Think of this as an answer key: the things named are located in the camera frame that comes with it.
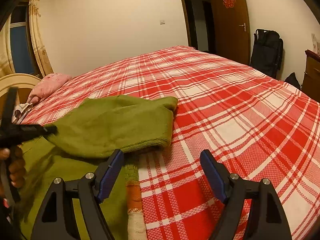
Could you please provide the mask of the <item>person left hand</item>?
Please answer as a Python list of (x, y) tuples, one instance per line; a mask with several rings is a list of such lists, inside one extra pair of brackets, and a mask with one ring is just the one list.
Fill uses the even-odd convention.
[(25, 161), (20, 147), (15, 146), (11, 149), (1, 148), (1, 160), (7, 160), (13, 153), (16, 159), (9, 165), (11, 184), (19, 189), (24, 184), (24, 176), (26, 174)]

